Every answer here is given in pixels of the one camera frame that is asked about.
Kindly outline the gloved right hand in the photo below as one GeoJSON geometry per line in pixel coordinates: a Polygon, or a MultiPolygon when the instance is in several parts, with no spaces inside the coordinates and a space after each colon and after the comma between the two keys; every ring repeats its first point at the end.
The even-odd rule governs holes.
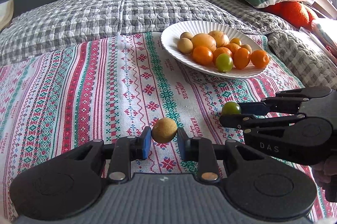
{"type": "Polygon", "coordinates": [[[331,182],[332,176],[337,174],[336,156],[329,157],[323,162],[311,166],[314,180],[319,187],[331,182]]]}

